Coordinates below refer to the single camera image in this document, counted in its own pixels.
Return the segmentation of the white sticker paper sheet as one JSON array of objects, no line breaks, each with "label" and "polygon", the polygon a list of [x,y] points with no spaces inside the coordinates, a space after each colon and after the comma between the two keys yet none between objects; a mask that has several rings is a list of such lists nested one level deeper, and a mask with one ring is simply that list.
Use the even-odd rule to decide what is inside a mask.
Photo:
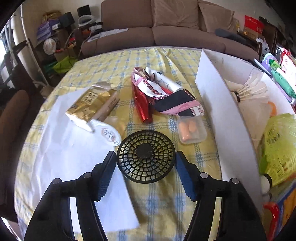
[{"label": "white sticker paper sheet", "polygon": [[[85,89],[64,94],[50,111],[39,144],[31,176],[32,207],[36,208],[55,178],[74,180],[91,172],[115,148],[106,142],[97,126],[90,133],[76,126],[65,112],[85,92]],[[115,168],[106,195],[95,203],[105,232],[131,230],[139,227],[126,183],[119,168]]]}]

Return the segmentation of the black round plastic grille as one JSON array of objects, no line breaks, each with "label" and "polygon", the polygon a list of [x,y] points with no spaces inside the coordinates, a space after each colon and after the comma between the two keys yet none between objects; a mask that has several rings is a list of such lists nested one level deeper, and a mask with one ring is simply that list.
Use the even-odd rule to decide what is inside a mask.
[{"label": "black round plastic grille", "polygon": [[145,130],[127,136],[117,149],[117,166],[124,177],[140,184],[165,178],[176,161],[171,140],[163,133]]}]

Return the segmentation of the red snack box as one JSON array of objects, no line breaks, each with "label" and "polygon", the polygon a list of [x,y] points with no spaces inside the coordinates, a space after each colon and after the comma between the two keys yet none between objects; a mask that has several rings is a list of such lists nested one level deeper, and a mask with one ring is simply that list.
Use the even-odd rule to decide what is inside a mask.
[{"label": "red snack box", "polygon": [[295,182],[272,188],[267,197],[263,227],[267,240],[276,240],[286,226],[295,227]]}]

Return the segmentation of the yellow nylon shuttlecock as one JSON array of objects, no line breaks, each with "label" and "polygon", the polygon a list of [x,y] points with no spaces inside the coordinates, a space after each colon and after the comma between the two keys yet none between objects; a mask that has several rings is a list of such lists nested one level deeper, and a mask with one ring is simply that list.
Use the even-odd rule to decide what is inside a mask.
[{"label": "yellow nylon shuttlecock", "polygon": [[259,174],[262,194],[295,174],[295,116],[273,116],[261,142]]}]

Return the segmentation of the yellow plaid tablecloth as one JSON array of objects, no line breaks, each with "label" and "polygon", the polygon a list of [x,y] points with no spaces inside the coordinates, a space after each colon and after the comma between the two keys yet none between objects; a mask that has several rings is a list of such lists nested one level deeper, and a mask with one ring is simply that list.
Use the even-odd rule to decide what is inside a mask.
[{"label": "yellow plaid tablecloth", "polygon": [[[201,99],[195,84],[201,50],[192,48],[147,47],[115,51],[86,58],[74,64],[51,92],[40,108],[22,148],[15,181],[15,211],[18,224],[25,232],[35,208],[32,207],[31,176],[37,150],[50,111],[58,97],[81,89],[88,89],[99,81],[109,82],[119,93],[119,102],[111,112],[119,122],[116,128],[122,138],[142,130],[163,133],[182,151],[187,160],[200,171],[215,179],[221,178],[220,162],[215,138],[207,116],[202,121],[207,138],[197,144],[183,144],[179,139],[177,119],[172,115],[154,112],[153,121],[143,124],[133,100],[131,74],[135,67],[149,67]],[[109,240],[182,240],[189,227],[196,203],[184,192],[176,169],[151,184],[140,184],[125,178],[139,227],[131,230],[105,232]]]}]

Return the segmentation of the white storage box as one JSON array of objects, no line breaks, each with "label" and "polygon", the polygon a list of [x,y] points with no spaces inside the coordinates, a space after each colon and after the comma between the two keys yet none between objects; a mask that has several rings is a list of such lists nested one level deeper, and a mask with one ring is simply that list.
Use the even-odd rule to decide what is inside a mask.
[{"label": "white storage box", "polygon": [[195,84],[215,137],[222,179],[238,178],[255,207],[263,212],[256,148],[226,81],[244,84],[259,69],[249,62],[202,49]]}]

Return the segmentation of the clear box with orange earplugs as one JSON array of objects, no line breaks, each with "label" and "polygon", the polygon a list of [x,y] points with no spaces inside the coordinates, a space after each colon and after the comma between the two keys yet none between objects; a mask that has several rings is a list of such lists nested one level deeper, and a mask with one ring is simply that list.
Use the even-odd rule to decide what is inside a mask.
[{"label": "clear box with orange earplugs", "polygon": [[200,116],[182,116],[177,120],[179,139],[183,144],[200,143],[206,140],[207,132]]}]

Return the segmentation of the wooden stick tube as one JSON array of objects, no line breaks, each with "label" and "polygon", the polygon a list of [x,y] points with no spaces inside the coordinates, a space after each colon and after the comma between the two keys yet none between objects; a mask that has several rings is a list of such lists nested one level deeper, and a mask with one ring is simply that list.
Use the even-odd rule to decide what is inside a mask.
[{"label": "wooden stick tube", "polygon": [[115,91],[111,94],[111,96],[104,102],[102,107],[96,112],[96,114],[93,116],[94,120],[98,121],[104,121],[111,111],[114,109],[114,107],[119,102],[119,93]]}]

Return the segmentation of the orange ball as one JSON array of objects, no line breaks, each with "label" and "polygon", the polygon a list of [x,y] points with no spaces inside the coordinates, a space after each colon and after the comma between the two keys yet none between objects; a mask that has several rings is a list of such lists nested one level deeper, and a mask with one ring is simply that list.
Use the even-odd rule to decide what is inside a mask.
[{"label": "orange ball", "polygon": [[271,107],[270,117],[276,116],[277,115],[276,105],[271,101],[269,101],[268,104]]}]

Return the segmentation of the gold foil packet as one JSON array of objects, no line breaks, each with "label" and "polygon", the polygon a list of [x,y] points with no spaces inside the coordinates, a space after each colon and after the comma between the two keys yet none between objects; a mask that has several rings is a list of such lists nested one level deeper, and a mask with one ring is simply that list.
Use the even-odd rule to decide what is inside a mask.
[{"label": "gold foil packet", "polygon": [[65,114],[76,126],[93,133],[95,131],[90,124],[93,116],[115,91],[117,90],[112,89],[108,82],[96,82],[69,107]]}]

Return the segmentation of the white feather shuttlecock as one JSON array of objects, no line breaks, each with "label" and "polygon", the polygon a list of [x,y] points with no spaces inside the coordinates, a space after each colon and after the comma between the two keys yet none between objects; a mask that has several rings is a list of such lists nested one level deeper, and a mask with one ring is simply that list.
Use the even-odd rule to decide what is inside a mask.
[{"label": "white feather shuttlecock", "polygon": [[251,75],[243,85],[232,88],[230,92],[238,103],[246,100],[266,101],[269,93],[266,83],[261,79],[262,75]]}]

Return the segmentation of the red foil package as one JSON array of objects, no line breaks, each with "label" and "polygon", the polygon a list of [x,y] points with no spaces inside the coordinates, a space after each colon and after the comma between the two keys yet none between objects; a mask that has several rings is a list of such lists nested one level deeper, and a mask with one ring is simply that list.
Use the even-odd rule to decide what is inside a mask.
[{"label": "red foil package", "polygon": [[132,92],[140,121],[144,124],[152,123],[152,112],[147,96],[134,84],[132,84]]}]

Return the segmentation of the brown sofa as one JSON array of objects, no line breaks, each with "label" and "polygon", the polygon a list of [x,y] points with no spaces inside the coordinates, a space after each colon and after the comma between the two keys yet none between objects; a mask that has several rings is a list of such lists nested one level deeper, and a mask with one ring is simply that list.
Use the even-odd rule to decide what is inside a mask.
[{"label": "brown sofa", "polygon": [[173,46],[210,49],[244,60],[259,54],[237,37],[234,11],[208,1],[103,1],[103,32],[82,43],[83,57],[116,50]]}]

